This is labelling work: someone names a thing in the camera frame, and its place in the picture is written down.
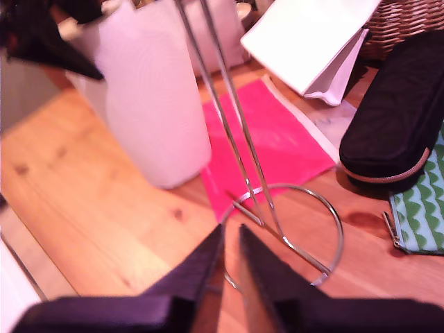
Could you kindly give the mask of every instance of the metal wire stand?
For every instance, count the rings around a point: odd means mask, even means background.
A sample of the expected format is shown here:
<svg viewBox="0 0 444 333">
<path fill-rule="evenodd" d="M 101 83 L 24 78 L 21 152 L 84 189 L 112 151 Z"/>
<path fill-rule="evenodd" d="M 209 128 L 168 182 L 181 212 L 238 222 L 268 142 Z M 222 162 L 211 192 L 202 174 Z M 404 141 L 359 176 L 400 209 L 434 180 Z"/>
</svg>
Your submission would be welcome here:
<svg viewBox="0 0 444 333">
<path fill-rule="evenodd" d="M 333 208 L 333 206 L 324 197 L 322 197 L 320 194 L 317 194 L 317 193 L 311 191 L 310 189 L 306 189 L 304 187 L 300 187 L 298 185 L 292 185 L 292 184 L 267 185 L 267 182 L 266 182 L 265 176 L 264 176 L 264 172 L 262 171 L 262 167 L 261 167 L 261 164 L 259 162 L 259 158 L 256 153 L 255 145 L 253 144 L 253 140 L 250 135 L 250 130 L 248 129 L 248 125 L 246 123 L 245 114 L 242 110 L 242 106 L 241 106 L 241 103 L 240 103 L 239 98 L 237 96 L 236 88 L 234 87 L 234 84 L 232 82 L 231 75 L 230 75 L 228 68 L 226 66 L 225 57 L 223 55 L 222 48 L 221 48 L 219 39 L 217 37 L 217 33 L 216 33 L 216 29 L 214 27 L 214 22 L 213 22 L 211 13 L 210 13 L 210 9 L 208 8 L 208 4 L 207 4 L 206 0 L 199 0 L 199 1 L 202 6 L 202 9 L 203 9 L 203 14 L 205 16 L 205 21 L 207 22 L 207 26 L 208 26 L 208 29 L 209 29 L 209 32 L 210 32 L 210 35 L 212 38 L 212 42 L 214 44 L 216 56 L 217 56 L 217 59 L 219 62 L 219 66 L 221 68 L 221 73 L 222 73 L 223 79 L 225 81 L 225 84 L 228 86 L 228 93 L 230 95 L 231 102 L 232 102 L 234 109 L 237 113 L 237 118 L 238 118 L 239 123 L 241 124 L 242 130 L 244 132 L 245 140 L 248 144 L 248 147 L 249 147 L 249 150 L 251 153 L 251 157 L 252 157 L 253 161 L 255 162 L 257 175 L 259 176 L 259 180 L 262 185 L 261 187 L 258 187 L 256 189 L 253 189 L 253 186 L 251 185 L 251 181 L 250 181 L 250 178 L 248 177 L 248 173 L 247 173 L 245 165 L 242 161 L 242 157 L 239 153 L 239 149 L 237 148 L 236 142 L 235 142 L 234 137 L 232 135 L 230 125 L 228 124 L 228 120 L 225 116 L 225 112 L 223 111 L 223 108 L 221 106 L 221 102 L 220 102 L 219 97 L 216 93 L 216 89 L 214 87 L 214 83 L 213 83 L 211 74 L 207 70 L 207 67 L 206 67 L 205 62 L 202 57 L 202 53 L 200 52 L 200 48 L 198 46 L 198 43 L 197 43 L 196 38 L 194 36 L 194 33 L 191 29 L 191 25 L 189 23 L 188 17 L 185 13 L 184 1 L 183 0 L 175 0 L 176 6 L 177 6 L 179 13 L 180 13 L 180 17 L 182 18 L 183 24 L 185 26 L 185 30 L 187 32 L 188 38 L 189 38 L 191 45 L 193 46 L 193 49 L 196 53 L 196 57 L 198 59 L 198 63 L 199 63 L 199 67 L 200 67 L 200 72 L 202 73 L 202 77 L 205 82 L 205 86 L 207 87 L 207 89 L 209 90 L 209 92 L 211 94 L 214 107 L 216 108 L 219 118 L 222 121 L 223 127 L 225 129 L 225 133 L 230 141 L 231 147 L 234 152 L 234 156 L 236 157 L 239 168 L 241 169 L 242 176 L 244 177 L 245 184 L 248 188 L 248 191 L 244 195 L 239 197 L 237 200 L 234 200 L 232 202 L 231 206 L 229 206 L 227 208 L 227 210 L 221 220 L 221 223 L 226 224 L 228 218 L 230 217 L 230 214 L 235 209 L 238 209 L 240 212 L 245 214 L 248 218 L 250 218 L 256 224 L 258 224 L 259 226 L 268 230 L 271 234 L 273 234 L 273 236 L 278 238 L 285 246 L 290 248 L 294 253 L 298 254 L 304 260 L 306 260 L 311 265 L 313 265 L 315 268 L 317 268 L 321 272 L 321 276 L 318 277 L 316 280 L 314 280 L 311 284 L 312 285 L 320 285 L 326 279 L 328 279 L 328 277 L 331 275 L 333 270 L 337 267 L 339 260 L 341 258 L 341 254 L 343 252 L 344 233 L 343 233 L 343 226 L 342 226 L 341 219 L 340 219 L 338 213 L 336 212 L 336 210 Z M 284 232 L 282 231 L 281 224 L 279 222 L 278 216 L 275 211 L 273 197 L 270 193 L 270 189 L 275 189 L 275 188 L 295 189 L 298 191 L 305 192 L 306 194 L 309 194 L 310 196 L 313 196 L 314 198 L 316 198 L 320 202 L 322 202 L 322 204 L 324 204 L 324 206 L 326 206 L 326 208 L 330 211 L 330 213 L 332 214 L 332 216 L 334 218 L 334 221 L 336 222 L 336 226 L 338 228 L 339 242 L 338 242 L 338 248 L 336 250 L 336 255 L 334 256 L 334 259 L 329 266 L 322 264 L 320 261 L 318 261 L 316 258 L 311 256 L 309 253 L 305 252 L 303 249 L 301 249 L 297 245 L 292 244 L 289 241 L 289 239 L 285 236 Z M 266 198 L 266 202 L 268 203 L 268 207 L 270 209 L 271 216 L 272 216 L 273 222 L 275 224 L 275 227 L 277 229 L 277 232 L 274 231 L 274 229 L 271 228 L 264 220 L 263 214 L 262 214 L 260 206 L 259 206 L 259 202 L 256 197 L 256 195 L 260 192 L 262 192 Z M 242 203 L 249 198 L 251 198 L 251 200 L 253 200 L 253 202 L 254 202 L 256 214 L 253 214 L 252 212 L 250 212 L 249 210 L 247 210 L 245 207 L 242 206 Z M 240 286 L 231 278 L 230 274 L 226 270 L 225 270 L 225 278 L 234 288 L 240 289 Z"/>
</svg>

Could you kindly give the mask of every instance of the pink sheet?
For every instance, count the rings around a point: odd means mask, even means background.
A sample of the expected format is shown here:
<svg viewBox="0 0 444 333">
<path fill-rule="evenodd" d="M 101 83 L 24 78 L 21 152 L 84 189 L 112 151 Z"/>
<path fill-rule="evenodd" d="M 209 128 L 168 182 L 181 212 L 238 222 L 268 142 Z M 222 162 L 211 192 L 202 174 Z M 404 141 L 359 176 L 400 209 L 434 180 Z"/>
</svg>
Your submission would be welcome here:
<svg viewBox="0 0 444 333">
<path fill-rule="evenodd" d="M 268 184 L 290 182 L 299 185 L 335 165 L 305 127 L 270 93 L 262 80 L 238 89 L 238 95 Z M 253 187 L 258 187 L 260 182 L 230 97 L 223 95 L 221 103 Z M 248 189 L 212 102 L 206 103 L 203 109 L 212 159 L 201 175 L 219 220 L 232 199 Z"/>
</svg>

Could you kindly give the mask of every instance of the green patterned pouch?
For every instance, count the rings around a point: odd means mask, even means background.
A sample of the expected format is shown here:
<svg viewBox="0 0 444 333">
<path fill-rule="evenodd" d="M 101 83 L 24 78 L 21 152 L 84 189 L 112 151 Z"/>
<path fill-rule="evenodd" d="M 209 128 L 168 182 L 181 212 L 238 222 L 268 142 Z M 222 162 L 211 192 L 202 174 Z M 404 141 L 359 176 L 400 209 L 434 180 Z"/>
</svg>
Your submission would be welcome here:
<svg viewBox="0 0 444 333">
<path fill-rule="evenodd" d="M 395 246 L 408 253 L 444 255 L 444 124 L 416 185 L 390 195 Z"/>
</svg>

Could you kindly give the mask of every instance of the wooden table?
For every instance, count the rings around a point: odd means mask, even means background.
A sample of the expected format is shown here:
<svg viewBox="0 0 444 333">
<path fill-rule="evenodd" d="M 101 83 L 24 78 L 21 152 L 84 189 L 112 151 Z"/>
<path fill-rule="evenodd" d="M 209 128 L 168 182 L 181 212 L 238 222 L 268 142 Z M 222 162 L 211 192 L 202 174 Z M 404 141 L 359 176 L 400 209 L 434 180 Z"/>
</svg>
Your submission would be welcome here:
<svg viewBox="0 0 444 333">
<path fill-rule="evenodd" d="M 370 69 L 349 93 L 357 105 L 375 75 Z M 266 73 L 256 62 L 233 71 L 242 86 Z M 304 101 L 277 78 L 279 90 L 304 112 Z M 220 77 L 217 89 L 225 91 Z M 202 100 L 209 99 L 201 89 Z M 173 191 L 150 186 L 74 89 L 64 89 L 2 137 L 2 194 L 81 295 L 136 294 L 177 265 L 216 221 L 200 177 Z M 345 250 L 322 286 L 331 296 L 407 296 L 444 305 L 444 258 L 406 256 L 393 248 L 382 220 L 385 198 L 354 189 L 340 170 L 308 182 L 338 210 Z M 303 194 L 276 196 L 284 230 L 325 262 L 336 227 L 323 206 Z M 248 225 L 299 273 L 316 271 L 238 214 L 227 233 L 228 269 L 237 273 L 237 227 Z M 220 332 L 247 332 L 240 294 L 225 286 Z"/>
</svg>

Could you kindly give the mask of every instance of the white container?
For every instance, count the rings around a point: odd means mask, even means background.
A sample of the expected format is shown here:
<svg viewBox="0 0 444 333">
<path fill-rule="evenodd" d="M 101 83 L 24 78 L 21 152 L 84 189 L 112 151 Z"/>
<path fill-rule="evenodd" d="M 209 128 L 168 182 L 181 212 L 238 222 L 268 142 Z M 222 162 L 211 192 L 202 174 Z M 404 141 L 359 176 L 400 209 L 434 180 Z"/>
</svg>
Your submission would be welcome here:
<svg viewBox="0 0 444 333">
<path fill-rule="evenodd" d="M 71 43 L 105 76 L 69 74 L 74 86 L 156 187 L 197 175 L 211 155 L 184 28 L 172 0 L 126 0 Z"/>
</svg>

